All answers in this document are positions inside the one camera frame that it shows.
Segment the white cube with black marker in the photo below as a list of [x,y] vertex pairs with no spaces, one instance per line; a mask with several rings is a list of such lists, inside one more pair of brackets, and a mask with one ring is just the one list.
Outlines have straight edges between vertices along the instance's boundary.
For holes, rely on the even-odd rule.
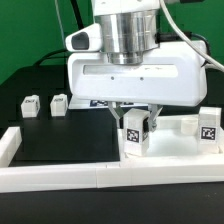
[[124,115],[124,152],[145,156],[149,148],[149,111],[131,109]]
[[221,108],[201,107],[199,112],[198,150],[201,153],[219,153]]
[[51,116],[65,116],[68,109],[68,98],[65,94],[55,95],[51,101]]
[[37,95],[27,96],[21,104],[23,118],[37,117],[40,110],[40,99]]

